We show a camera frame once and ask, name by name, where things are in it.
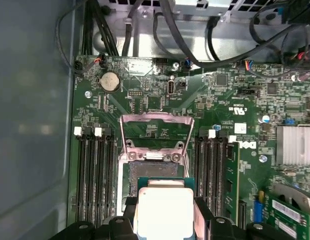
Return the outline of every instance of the black cable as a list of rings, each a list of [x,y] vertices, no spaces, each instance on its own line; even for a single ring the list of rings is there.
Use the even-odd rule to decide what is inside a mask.
[[[133,4],[133,6],[131,7],[131,9],[130,9],[128,15],[127,15],[128,19],[133,19],[133,16],[134,16],[135,12],[142,5],[143,2],[144,2],[144,0],[137,0]],[[122,57],[127,57],[127,55],[129,54],[131,38],[132,38],[132,31],[133,31],[132,24],[133,24],[133,22],[126,24],[126,28],[125,28],[125,41],[124,41],[123,49],[121,51]]]
[[[104,14],[102,12],[102,9],[101,9],[101,6],[98,0],[90,0],[89,4],[91,7],[93,16],[95,18],[95,21],[97,23],[97,26],[99,28],[99,31],[101,33],[102,41],[104,42],[106,49],[110,49],[110,53],[108,54],[112,56],[119,56],[119,52],[117,51],[116,43],[113,38],[113,34],[104,17]]]
[[[280,39],[285,34],[291,32],[292,30],[297,29],[299,27],[296,25],[291,25],[291,26],[287,27],[286,29],[284,29],[283,31],[277,33],[275,36],[271,37],[267,41],[265,41],[263,44],[255,47],[252,50],[249,50],[248,52],[245,52],[241,55],[238,55],[238,56],[226,59],[226,60],[222,60],[222,61],[200,62],[192,54],[189,47],[185,43],[180,31],[178,30],[176,23],[175,23],[175,20],[174,20],[174,17],[173,17],[173,14],[172,14],[172,11],[171,11],[171,8],[170,8],[169,2],[167,0],[159,0],[159,2],[160,2],[160,8],[161,8],[162,13],[165,17],[166,23],[167,23],[167,25],[170,29],[170,32],[171,32],[175,42],[177,43],[178,47],[189,58],[190,61],[192,61],[195,65],[197,65],[200,68],[216,69],[216,68],[220,68],[222,66],[225,66],[227,64],[237,62],[241,59],[246,59],[246,58],[258,53],[260,50],[264,49],[266,46],[274,43],[276,40]]]
[[[64,61],[64,63],[69,67],[69,69],[71,69],[74,73],[76,74],[83,74],[86,73],[88,70],[90,70],[93,66],[94,66],[94,61],[89,63],[88,66],[86,66],[83,70],[78,70],[76,68],[74,68],[70,62],[68,61],[65,52],[63,50],[62,47],[62,42],[61,42],[61,22],[62,20],[65,18],[65,16],[67,16],[68,14],[70,14],[71,12],[73,12],[74,10],[80,8],[82,5],[84,5],[88,0],[83,0],[82,2],[79,2],[77,4],[75,4],[71,9],[69,9],[68,11],[66,11],[63,15],[61,15],[56,22],[56,26],[55,26],[55,40],[56,40],[56,44],[57,44],[57,48],[59,50],[60,56],[62,58],[62,60]]]
[[[207,22],[207,45],[209,52],[215,61],[219,61],[220,59],[214,50],[212,38],[213,38],[213,29],[216,27],[219,20],[220,20],[219,16],[211,16]]]
[[[93,45],[93,16],[88,2],[85,4],[84,23],[83,23],[83,36],[81,43],[81,54],[92,55]]]
[[[280,51],[280,59],[283,62],[283,72],[284,73],[277,74],[277,75],[263,75],[263,74],[254,72],[251,69],[249,70],[249,72],[252,73],[253,75],[257,76],[257,77],[260,77],[260,78],[280,78],[280,77],[285,76],[286,74],[288,74],[292,71],[295,71],[298,67],[300,67],[303,64],[303,62],[305,61],[306,56],[307,56],[306,53],[309,51],[309,35],[308,35],[307,29],[305,26],[303,27],[303,29],[304,29],[304,35],[305,35],[305,54],[303,55],[303,57],[301,58],[301,60],[297,64],[289,67],[288,71],[285,72],[286,63],[285,63],[285,59],[284,59],[284,47],[285,47],[285,44],[286,44],[287,39],[288,39],[288,33],[287,33],[282,44],[281,44],[281,51]]]
[[[271,5],[267,5],[263,8],[261,8],[251,19],[249,22],[249,33],[251,35],[251,37],[254,39],[255,42],[257,42],[258,44],[263,44],[265,42],[264,39],[261,39],[256,30],[255,30],[255,19],[258,17],[258,15],[260,15],[262,12],[268,11],[268,10],[272,10],[272,9],[278,9],[278,8],[283,8],[286,7],[287,4],[289,4],[288,1],[282,1],[282,2],[277,2],[277,3],[273,3]],[[275,45],[268,45],[267,48],[273,50],[278,56],[280,55],[280,50],[275,46]]]
[[[178,59],[178,58],[176,58],[176,56],[174,56],[174,54],[169,52],[164,47],[164,45],[159,40],[159,37],[157,36],[157,27],[158,27],[158,24],[159,24],[159,16],[163,16],[163,13],[157,12],[157,13],[154,14],[154,21],[153,21],[153,37],[154,37],[154,41],[155,41],[156,45],[158,46],[158,48],[160,50],[162,50],[165,54],[167,54],[171,59]]]

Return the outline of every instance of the chipset heatsink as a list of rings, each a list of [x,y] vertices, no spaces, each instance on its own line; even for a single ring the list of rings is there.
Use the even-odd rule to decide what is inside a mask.
[[[310,166],[310,127],[279,126],[276,133],[277,164]]]

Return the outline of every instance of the usb port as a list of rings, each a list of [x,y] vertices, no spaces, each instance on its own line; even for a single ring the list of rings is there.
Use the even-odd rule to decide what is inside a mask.
[[[173,80],[169,80],[167,83],[167,92],[168,94],[173,94],[174,93],[174,87],[175,87],[175,83]]]

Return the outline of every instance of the motherboard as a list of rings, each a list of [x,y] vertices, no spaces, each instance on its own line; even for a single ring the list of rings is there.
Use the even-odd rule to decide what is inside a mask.
[[[77,67],[95,58],[78,56]],[[303,162],[290,153],[310,139],[310,74],[252,70],[270,77],[238,62],[210,71],[118,56],[76,75],[68,224],[123,214],[139,177],[194,178],[212,213],[241,226],[260,217],[260,191],[274,184],[310,193],[310,145]]]

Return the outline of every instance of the black ram slot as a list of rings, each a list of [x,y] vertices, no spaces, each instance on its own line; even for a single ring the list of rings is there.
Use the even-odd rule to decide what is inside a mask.
[[[76,191],[76,221],[83,219],[84,203],[84,168],[85,168],[85,140],[78,139],[78,167],[77,167],[77,191]]]
[[[93,195],[94,195],[94,176],[95,176],[95,140],[90,137],[85,144],[85,183],[86,183],[86,204],[84,221],[93,220]]]
[[[238,201],[238,227],[246,230],[246,208],[247,204],[243,200]]]
[[[209,201],[210,205],[209,208],[211,209],[211,212],[214,216],[216,216],[216,177],[217,177],[217,150],[218,150],[218,144],[217,139],[212,139],[210,143],[210,155],[208,161],[210,161],[210,168],[209,168]]]
[[[223,216],[225,214],[225,167],[226,167],[226,151],[227,142],[225,138],[219,139],[217,150],[217,177],[216,177],[216,216]]]
[[[114,171],[114,141],[109,138],[106,141],[106,173],[105,173],[105,202],[106,210],[104,218],[108,218],[112,214],[112,195],[113,195],[113,171]]]
[[[104,155],[105,155],[105,136],[103,135],[96,141],[96,214],[95,226],[98,228],[103,223],[104,208]]]
[[[195,140],[195,196],[203,197],[215,216],[225,213],[226,138]]]
[[[202,171],[202,159],[201,159],[201,148],[203,139],[195,139],[195,158],[194,158],[194,180],[195,180],[195,196],[199,197],[201,192],[201,171]]]
[[[205,202],[209,204],[209,183],[210,183],[210,143],[207,141],[207,137],[205,137],[205,142],[202,144],[202,162],[203,162],[203,181],[202,181],[202,191]]]

